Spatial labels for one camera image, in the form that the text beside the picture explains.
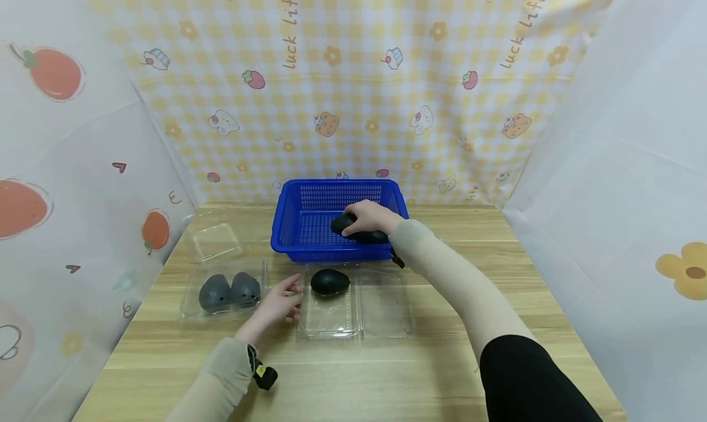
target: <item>beige sleeve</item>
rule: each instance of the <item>beige sleeve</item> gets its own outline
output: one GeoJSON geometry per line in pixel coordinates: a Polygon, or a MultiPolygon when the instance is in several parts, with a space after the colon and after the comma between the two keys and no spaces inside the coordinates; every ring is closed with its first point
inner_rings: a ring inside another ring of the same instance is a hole
{"type": "Polygon", "coordinates": [[[477,362],[485,345],[504,334],[535,339],[493,282],[422,223],[400,223],[390,241],[405,265],[425,277],[459,314],[477,362]]]}
{"type": "Polygon", "coordinates": [[[223,338],[166,421],[227,421],[248,390],[251,378],[246,344],[223,338]]]}

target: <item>black sleeve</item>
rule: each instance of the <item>black sleeve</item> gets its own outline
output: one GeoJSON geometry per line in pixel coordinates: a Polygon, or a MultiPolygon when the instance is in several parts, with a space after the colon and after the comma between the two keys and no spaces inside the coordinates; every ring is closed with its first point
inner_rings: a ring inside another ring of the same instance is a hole
{"type": "Polygon", "coordinates": [[[489,422],[601,421],[599,414],[535,341],[509,334],[482,352],[489,422]]]}

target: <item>arm sleeve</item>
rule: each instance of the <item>arm sleeve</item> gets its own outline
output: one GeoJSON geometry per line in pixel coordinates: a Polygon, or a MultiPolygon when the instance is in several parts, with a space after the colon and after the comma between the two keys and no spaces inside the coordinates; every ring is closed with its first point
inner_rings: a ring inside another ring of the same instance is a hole
{"type": "Polygon", "coordinates": [[[601,418],[539,343],[517,335],[489,342],[479,370],[489,422],[600,422],[601,418]]]}
{"type": "Polygon", "coordinates": [[[248,390],[252,379],[245,343],[223,338],[167,422],[225,422],[248,390]]]}
{"type": "Polygon", "coordinates": [[[422,223],[401,222],[390,241],[405,264],[425,277],[459,314],[477,362],[485,345],[494,338],[518,334],[534,339],[503,293],[422,223]]]}

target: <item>white backdrop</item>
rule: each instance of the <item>white backdrop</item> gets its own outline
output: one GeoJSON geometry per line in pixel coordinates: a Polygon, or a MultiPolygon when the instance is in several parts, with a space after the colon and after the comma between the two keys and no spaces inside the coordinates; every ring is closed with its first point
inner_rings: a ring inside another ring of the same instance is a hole
{"type": "Polygon", "coordinates": [[[707,415],[706,10],[615,0],[503,210],[631,421],[707,415]]]}
{"type": "Polygon", "coordinates": [[[125,67],[79,12],[0,0],[3,422],[71,418],[194,211],[125,67]]]}

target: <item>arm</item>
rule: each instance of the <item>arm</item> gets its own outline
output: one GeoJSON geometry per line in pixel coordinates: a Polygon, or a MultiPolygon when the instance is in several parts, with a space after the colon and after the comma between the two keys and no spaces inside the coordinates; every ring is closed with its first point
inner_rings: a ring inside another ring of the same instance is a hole
{"type": "Polygon", "coordinates": [[[302,287],[299,274],[270,289],[249,320],[233,338],[223,338],[206,359],[199,375],[180,402],[172,409],[167,422],[224,422],[248,390],[253,371],[248,345],[254,347],[270,325],[287,317],[299,319],[302,287]]]}
{"type": "Polygon", "coordinates": [[[350,205],[346,212],[358,219],[344,230],[344,236],[358,231],[385,232],[400,259],[450,303],[464,323],[476,361],[484,347],[499,336],[517,334],[535,339],[501,291],[422,223],[404,220],[368,200],[350,205]]]}
{"type": "Polygon", "coordinates": [[[376,203],[350,205],[357,221],[343,235],[381,230],[396,254],[460,315],[482,374],[489,421],[601,421],[555,365],[501,291],[415,220],[376,203]]]}

